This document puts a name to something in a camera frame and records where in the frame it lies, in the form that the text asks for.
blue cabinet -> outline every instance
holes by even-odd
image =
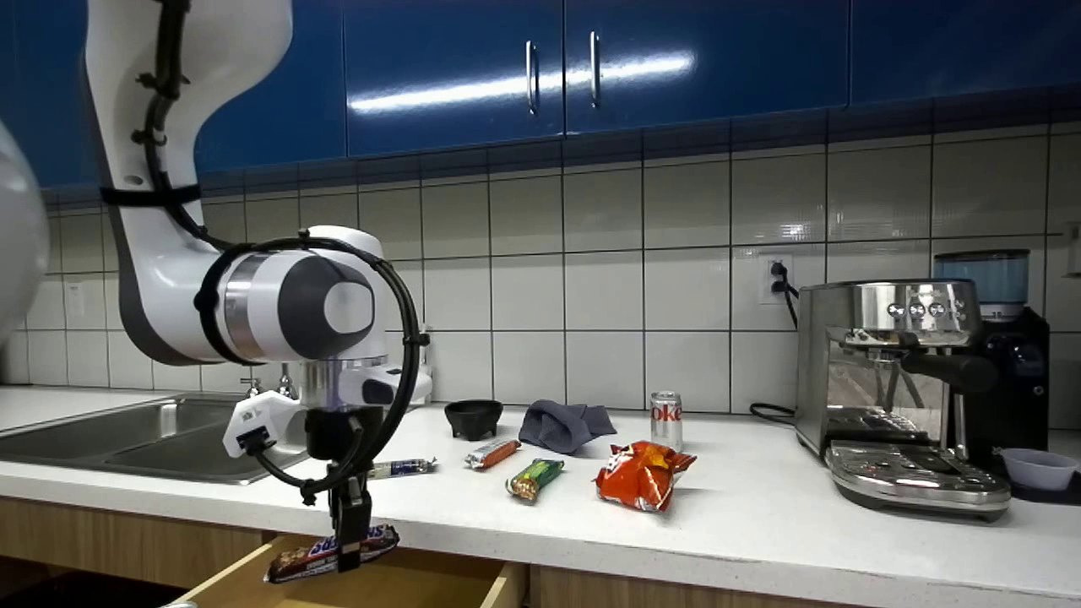
[[[339,101],[353,155],[552,137],[561,0],[353,0]]]
[[[849,0],[567,0],[567,132],[849,103]]]
[[[85,2],[17,2],[5,12],[0,111],[38,183],[96,187],[97,144],[85,91]]]
[[[1081,80],[1077,0],[855,0],[850,101],[927,101]]]
[[[265,172],[349,155],[346,21],[353,0],[297,0],[295,43],[251,91],[220,109],[198,136],[198,172]]]

white tile wall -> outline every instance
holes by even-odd
[[[770,294],[919,276],[941,249],[1029,249],[1029,305],[1055,328],[1050,414],[1081,428],[1077,124],[996,127],[435,183],[284,189],[205,204],[226,241],[359,222],[434,332],[435,397],[496,396],[693,412],[795,401],[798,339]],[[247,367],[170,367],[122,332],[105,212],[54,212],[54,264],[5,353],[5,382],[242,392]],[[385,315],[399,359],[399,315]],[[268,385],[276,366],[252,367]]]

orange snack bag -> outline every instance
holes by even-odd
[[[608,504],[632,511],[664,511],[675,490],[675,473],[688,469],[696,456],[659,444],[610,447],[610,463],[597,473],[597,493]]]

drawer front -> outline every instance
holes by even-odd
[[[276,537],[241,557],[215,579],[202,582],[180,605],[198,608],[332,608],[332,605],[366,605],[366,608],[517,608],[525,605],[525,571],[520,564],[445,557],[424,550],[392,550],[349,573],[321,573],[292,583],[268,583],[268,564],[295,546],[309,546],[312,537]]]

soda can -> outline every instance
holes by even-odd
[[[683,448],[683,397],[679,392],[652,392],[649,405],[652,444]]]

